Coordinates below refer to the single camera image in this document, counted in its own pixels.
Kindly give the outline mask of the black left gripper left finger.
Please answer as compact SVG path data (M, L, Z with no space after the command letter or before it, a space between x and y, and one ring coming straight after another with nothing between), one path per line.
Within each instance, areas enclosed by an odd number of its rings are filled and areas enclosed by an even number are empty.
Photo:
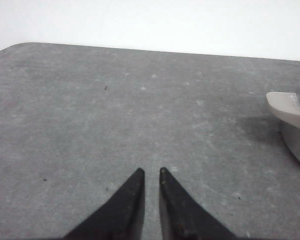
M145 171L135 172L65 240L140 240L145 217Z

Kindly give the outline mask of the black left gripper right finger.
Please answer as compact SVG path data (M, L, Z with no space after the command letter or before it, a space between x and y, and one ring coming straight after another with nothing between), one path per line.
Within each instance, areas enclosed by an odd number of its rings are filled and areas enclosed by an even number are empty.
M204 210L165 167L159 171L159 214L164 240L236 239L236 235Z

